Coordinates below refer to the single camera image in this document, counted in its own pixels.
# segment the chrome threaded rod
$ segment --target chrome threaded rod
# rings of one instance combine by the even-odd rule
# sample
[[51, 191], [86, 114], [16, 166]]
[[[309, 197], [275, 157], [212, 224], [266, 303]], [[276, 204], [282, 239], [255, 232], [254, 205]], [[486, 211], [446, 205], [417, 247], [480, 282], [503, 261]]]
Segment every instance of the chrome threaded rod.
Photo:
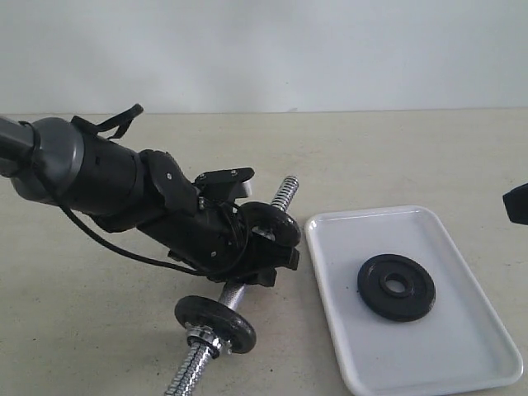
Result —
[[[299, 188], [295, 176], [284, 179], [271, 201], [271, 205], [286, 212]], [[233, 311], [237, 309], [246, 291], [246, 285], [226, 282], [218, 301]], [[191, 396], [192, 391], [200, 381], [205, 366], [212, 360], [213, 350], [202, 342], [193, 342], [180, 370], [174, 376], [164, 396]]]

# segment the black strap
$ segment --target black strap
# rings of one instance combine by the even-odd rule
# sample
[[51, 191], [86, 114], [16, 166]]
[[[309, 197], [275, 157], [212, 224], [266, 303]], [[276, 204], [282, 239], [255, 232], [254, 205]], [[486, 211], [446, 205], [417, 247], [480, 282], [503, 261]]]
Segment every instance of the black strap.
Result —
[[117, 127], [117, 131], [108, 139], [121, 139], [130, 127], [130, 124], [132, 124], [134, 118], [143, 113], [143, 110], [144, 109], [140, 104], [135, 104], [129, 110], [123, 111], [118, 115], [114, 115], [113, 117], [101, 122], [98, 125], [95, 125], [90, 121], [79, 117], [78, 115], [75, 115], [70, 122], [77, 126], [80, 130], [88, 132], [89, 134], [100, 134], [101, 132], [107, 132]]

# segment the white tray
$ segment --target white tray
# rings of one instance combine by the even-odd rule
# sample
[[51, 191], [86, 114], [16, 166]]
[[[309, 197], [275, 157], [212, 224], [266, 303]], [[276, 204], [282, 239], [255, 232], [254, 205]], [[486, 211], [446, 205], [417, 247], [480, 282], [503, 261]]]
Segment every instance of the white tray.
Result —
[[[521, 354], [430, 210], [320, 214], [306, 234], [342, 377], [355, 396], [457, 394], [521, 377]], [[412, 258], [431, 275], [436, 302], [424, 318], [391, 322], [359, 296], [361, 265], [383, 253]]]

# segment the robotic arm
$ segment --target robotic arm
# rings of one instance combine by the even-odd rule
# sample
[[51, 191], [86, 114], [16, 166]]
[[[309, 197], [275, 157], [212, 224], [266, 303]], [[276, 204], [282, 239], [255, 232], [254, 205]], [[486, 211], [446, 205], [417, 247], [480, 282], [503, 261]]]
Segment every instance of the robotic arm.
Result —
[[[0, 117], [0, 174], [21, 197], [58, 206], [90, 237], [128, 258], [249, 285], [273, 286], [277, 267], [296, 270], [299, 225], [268, 204], [235, 204], [247, 197], [251, 168], [206, 172], [191, 182], [169, 153], [136, 153], [115, 142], [142, 111], [135, 105], [99, 125], [78, 116], [32, 124]], [[111, 137], [101, 135], [113, 129]], [[114, 246], [75, 211], [108, 233], [136, 228], [185, 266]]]

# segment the beige table surface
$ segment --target beige table surface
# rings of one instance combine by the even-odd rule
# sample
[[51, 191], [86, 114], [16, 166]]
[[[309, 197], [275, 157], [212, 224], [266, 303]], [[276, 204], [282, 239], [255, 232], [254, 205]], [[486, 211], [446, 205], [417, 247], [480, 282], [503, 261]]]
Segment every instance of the beige table surface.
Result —
[[[122, 143], [169, 151], [189, 178], [254, 167], [255, 200], [295, 174], [290, 213], [301, 224], [324, 211], [430, 208], [528, 356], [528, 227], [510, 224], [502, 205], [528, 182], [528, 110], [142, 115]], [[186, 354], [174, 304], [216, 298], [220, 285], [118, 257], [57, 209], [19, 199], [8, 180], [0, 202], [0, 395], [162, 394]], [[166, 254], [140, 233], [111, 239]], [[255, 349], [213, 362], [195, 395], [349, 394], [304, 240], [299, 248], [299, 270], [250, 289], [240, 307]], [[475, 395], [526, 394], [522, 377]]]

